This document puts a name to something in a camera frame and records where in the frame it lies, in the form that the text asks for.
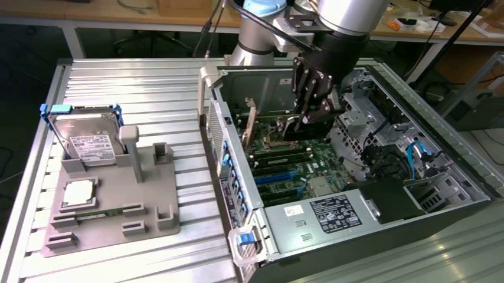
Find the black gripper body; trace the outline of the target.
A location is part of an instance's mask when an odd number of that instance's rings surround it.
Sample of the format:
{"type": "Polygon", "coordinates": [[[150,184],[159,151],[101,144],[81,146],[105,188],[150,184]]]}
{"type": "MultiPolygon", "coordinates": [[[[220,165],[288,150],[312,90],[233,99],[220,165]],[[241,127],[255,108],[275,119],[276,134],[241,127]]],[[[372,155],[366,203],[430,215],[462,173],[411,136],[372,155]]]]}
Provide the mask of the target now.
{"type": "Polygon", "coordinates": [[[367,42],[368,34],[347,35],[336,31],[315,33],[312,49],[299,53],[300,62],[330,75],[332,84],[338,85],[352,70],[367,42]]]}

